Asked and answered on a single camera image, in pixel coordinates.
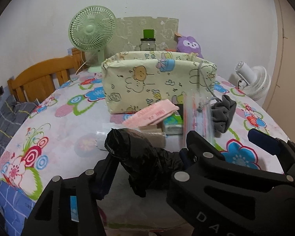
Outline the white standing fan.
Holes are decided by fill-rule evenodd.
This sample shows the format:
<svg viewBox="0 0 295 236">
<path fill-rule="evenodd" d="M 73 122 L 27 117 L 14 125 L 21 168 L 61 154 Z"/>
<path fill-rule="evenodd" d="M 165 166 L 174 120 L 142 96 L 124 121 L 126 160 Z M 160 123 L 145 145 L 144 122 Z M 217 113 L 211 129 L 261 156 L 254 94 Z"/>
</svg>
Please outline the white standing fan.
<svg viewBox="0 0 295 236">
<path fill-rule="evenodd" d="M 263 66 L 250 67 L 240 61 L 235 66 L 235 73 L 239 79 L 239 90 L 254 101 L 266 96 L 271 85 L 271 77 Z"/>
</svg>

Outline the green desk fan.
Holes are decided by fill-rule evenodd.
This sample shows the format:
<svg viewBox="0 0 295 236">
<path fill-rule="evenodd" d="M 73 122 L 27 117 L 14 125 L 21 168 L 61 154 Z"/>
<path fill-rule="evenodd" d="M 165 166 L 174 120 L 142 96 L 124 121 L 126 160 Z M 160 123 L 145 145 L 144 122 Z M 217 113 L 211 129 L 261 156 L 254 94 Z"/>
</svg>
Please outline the green desk fan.
<svg viewBox="0 0 295 236">
<path fill-rule="evenodd" d="M 104 51 L 115 32 L 115 15 L 104 6 L 92 5 L 79 11 L 69 23 L 68 35 L 71 44 L 80 51 L 90 53 L 97 62 L 89 64 L 90 73 L 101 72 L 105 60 Z"/>
</svg>

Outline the floral tablecloth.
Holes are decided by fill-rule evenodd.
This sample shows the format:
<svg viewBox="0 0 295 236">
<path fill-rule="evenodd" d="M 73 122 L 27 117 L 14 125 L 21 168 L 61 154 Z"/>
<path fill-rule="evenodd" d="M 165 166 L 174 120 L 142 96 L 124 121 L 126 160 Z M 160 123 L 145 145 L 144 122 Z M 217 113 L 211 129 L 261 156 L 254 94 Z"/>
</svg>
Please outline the floral tablecloth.
<svg viewBox="0 0 295 236">
<path fill-rule="evenodd" d="M 36 202 L 49 180 L 76 177 L 106 157 L 96 146 L 95 133 L 105 123 L 120 124 L 124 114 L 110 114 L 99 76 L 80 73 L 63 84 L 32 112 L 8 143 L 0 159 L 0 181 Z M 221 76 L 215 94 L 237 103 L 228 131 L 215 139 L 227 160 L 281 173 L 278 159 L 248 140 L 252 128 L 286 140 L 278 124 L 256 102 Z M 163 192 L 134 194 L 128 173 L 119 167 L 109 194 L 99 202 L 105 226 L 111 229 L 171 229 L 184 223 L 167 204 Z"/>
</svg>

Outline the grey plaid pillow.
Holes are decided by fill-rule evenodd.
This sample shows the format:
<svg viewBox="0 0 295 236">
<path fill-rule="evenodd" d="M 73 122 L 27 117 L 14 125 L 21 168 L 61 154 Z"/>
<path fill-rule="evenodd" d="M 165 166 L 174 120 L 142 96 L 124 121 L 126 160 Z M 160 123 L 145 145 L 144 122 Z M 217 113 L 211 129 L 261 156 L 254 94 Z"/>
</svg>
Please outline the grey plaid pillow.
<svg viewBox="0 0 295 236">
<path fill-rule="evenodd" d="M 35 102 L 21 103 L 13 95 L 7 97 L 0 109 L 0 155 L 36 107 Z"/>
</svg>

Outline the yellow cartoon fabric box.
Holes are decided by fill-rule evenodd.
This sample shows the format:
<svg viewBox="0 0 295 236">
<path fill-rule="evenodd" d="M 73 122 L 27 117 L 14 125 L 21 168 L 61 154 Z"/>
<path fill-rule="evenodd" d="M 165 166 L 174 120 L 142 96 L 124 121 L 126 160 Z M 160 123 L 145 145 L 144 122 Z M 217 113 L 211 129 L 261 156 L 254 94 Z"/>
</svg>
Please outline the yellow cartoon fabric box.
<svg viewBox="0 0 295 236">
<path fill-rule="evenodd" d="M 194 53 L 120 52 L 102 63 L 108 110 L 134 113 L 161 100 L 181 104 L 189 93 L 210 97 L 217 66 Z"/>
</svg>

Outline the grey drawstring pouch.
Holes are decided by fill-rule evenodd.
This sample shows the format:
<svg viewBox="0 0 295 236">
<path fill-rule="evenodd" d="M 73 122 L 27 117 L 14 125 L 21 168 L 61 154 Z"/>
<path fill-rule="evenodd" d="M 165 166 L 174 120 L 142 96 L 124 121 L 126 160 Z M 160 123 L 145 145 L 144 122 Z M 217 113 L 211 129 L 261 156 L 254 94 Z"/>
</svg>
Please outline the grey drawstring pouch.
<svg viewBox="0 0 295 236">
<path fill-rule="evenodd" d="M 211 100 L 216 102 L 211 105 L 211 117 L 213 121 L 213 127 L 216 135 L 224 134 L 230 127 L 237 103 L 232 100 L 228 95 L 223 94 L 222 98 L 218 98 L 214 91 L 206 83 L 204 73 L 201 69 L 201 66 L 198 66 L 199 75 L 202 77 L 206 89 L 210 92 L 211 98 L 207 101 L 200 102 L 197 108 L 198 112 L 202 112 L 205 105 L 210 104 Z"/>
</svg>

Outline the black plastic bag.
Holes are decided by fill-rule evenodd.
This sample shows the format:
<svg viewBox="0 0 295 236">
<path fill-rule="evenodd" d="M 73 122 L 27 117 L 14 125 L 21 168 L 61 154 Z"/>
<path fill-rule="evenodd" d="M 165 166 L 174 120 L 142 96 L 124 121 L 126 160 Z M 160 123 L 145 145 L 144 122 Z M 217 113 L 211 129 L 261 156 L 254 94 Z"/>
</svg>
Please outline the black plastic bag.
<svg viewBox="0 0 295 236">
<path fill-rule="evenodd" d="M 168 191 L 173 173 L 184 171 L 197 161 L 186 148 L 170 152 L 154 147 L 140 132 L 126 128 L 111 129 L 104 146 L 128 172 L 129 185 L 141 198 L 148 191 Z"/>
</svg>

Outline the wooden door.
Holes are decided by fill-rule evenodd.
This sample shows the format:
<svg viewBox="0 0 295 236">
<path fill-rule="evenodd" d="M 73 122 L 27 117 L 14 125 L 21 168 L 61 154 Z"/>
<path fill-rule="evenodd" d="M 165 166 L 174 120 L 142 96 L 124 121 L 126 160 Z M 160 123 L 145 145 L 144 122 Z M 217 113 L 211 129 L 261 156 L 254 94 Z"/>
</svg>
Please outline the wooden door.
<svg viewBox="0 0 295 236">
<path fill-rule="evenodd" d="M 277 57 L 263 108 L 278 123 L 295 120 L 295 11 L 274 0 L 278 20 Z"/>
</svg>

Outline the green cup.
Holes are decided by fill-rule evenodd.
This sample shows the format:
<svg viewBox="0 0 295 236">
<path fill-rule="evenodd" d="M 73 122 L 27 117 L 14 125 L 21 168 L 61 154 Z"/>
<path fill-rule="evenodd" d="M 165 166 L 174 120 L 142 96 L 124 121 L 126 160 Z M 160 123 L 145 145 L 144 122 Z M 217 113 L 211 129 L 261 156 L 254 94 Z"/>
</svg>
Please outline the green cup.
<svg viewBox="0 0 295 236">
<path fill-rule="evenodd" d="M 143 30 L 144 39 L 154 39 L 154 30 L 153 29 L 144 29 Z"/>
</svg>

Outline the clear bag of masks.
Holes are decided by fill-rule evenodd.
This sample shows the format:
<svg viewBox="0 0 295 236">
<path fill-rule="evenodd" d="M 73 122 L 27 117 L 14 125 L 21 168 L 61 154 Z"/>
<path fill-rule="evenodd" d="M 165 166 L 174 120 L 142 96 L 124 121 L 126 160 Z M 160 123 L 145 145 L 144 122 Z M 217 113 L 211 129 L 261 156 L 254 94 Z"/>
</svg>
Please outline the clear bag of masks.
<svg viewBox="0 0 295 236">
<path fill-rule="evenodd" d="M 199 92 L 190 92 L 184 96 L 183 103 L 183 143 L 189 131 L 196 131 L 206 141 L 214 145 L 214 126 L 211 116 L 210 99 Z"/>
</svg>

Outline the blue grid bedsheet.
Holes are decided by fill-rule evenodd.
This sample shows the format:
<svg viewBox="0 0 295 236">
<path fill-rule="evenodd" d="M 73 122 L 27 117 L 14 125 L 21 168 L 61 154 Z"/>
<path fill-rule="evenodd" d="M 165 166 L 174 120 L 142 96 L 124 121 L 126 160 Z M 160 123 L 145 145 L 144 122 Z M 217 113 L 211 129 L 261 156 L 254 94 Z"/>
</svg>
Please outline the blue grid bedsheet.
<svg viewBox="0 0 295 236">
<path fill-rule="evenodd" d="M 6 182 L 0 182 L 0 215 L 8 235 L 21 235 L 25 220 L 36 203 Z"/>
</svg>

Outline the glass mason jar mug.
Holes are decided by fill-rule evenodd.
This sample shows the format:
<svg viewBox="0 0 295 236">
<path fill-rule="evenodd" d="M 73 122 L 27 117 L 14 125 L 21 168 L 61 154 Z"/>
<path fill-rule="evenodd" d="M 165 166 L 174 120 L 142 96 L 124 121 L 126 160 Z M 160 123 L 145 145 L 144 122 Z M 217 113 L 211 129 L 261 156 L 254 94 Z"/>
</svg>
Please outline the glass mason jar mug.
<svg viewBox="0 0 295 236">
<path fill-rule="evenodd" d="M 137 51 L 155 51 L 156 39 L 155 38 L 141 38 L 141 42 L 136 46 Z"/>
</svg>

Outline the green patterned cardboard panel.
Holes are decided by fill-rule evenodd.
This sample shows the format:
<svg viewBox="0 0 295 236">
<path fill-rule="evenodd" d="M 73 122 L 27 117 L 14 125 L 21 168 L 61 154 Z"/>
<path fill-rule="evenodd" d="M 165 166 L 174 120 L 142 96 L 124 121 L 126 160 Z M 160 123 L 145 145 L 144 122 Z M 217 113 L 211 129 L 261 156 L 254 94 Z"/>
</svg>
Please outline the green patterned cardboard panel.
<svg viewBox="0 0 295 236">
<path fill-rule="evenodd" d="M 105 57 L 119 52 L 138 51 L 143 30 L 153 29 L 156 50 L 176 50 L 175 33 L 178 32 L 179 20 L 166 17 L 124 17 L 115 20 L 115 32 L 105 48 Z"/>
</svg>

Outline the green tissue pack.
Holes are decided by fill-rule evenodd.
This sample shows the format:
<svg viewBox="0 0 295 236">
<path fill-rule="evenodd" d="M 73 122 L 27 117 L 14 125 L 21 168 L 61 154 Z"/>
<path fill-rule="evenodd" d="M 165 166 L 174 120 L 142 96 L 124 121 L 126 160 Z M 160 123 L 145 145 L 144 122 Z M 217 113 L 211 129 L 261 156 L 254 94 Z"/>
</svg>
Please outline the green tissue pack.
<svg viewBox="0 0 295 236">
<path fill-rule="evenodd" d="M 183 105 L 176 104 L 179 107 L 172 115 L 162 122 L 162 129 L 166 135 L 182 135 L 183 134 Z"/>
</svg>

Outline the pink paper packet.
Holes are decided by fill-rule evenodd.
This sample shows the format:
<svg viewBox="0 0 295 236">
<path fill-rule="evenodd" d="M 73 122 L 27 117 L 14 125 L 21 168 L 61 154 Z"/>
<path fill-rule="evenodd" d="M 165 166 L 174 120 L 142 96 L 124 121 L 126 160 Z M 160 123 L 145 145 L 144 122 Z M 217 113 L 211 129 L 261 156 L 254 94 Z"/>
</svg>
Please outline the pink paper packet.
<svg viewBox="0 0 295 236">
<path fill-rule="evenodd" d="M 123 125 L 129 128 L 156 125 L 178 110 L 179 107 L 168 99 L 161 100 L 130 116 L 123 122 Z"/>
</svg>

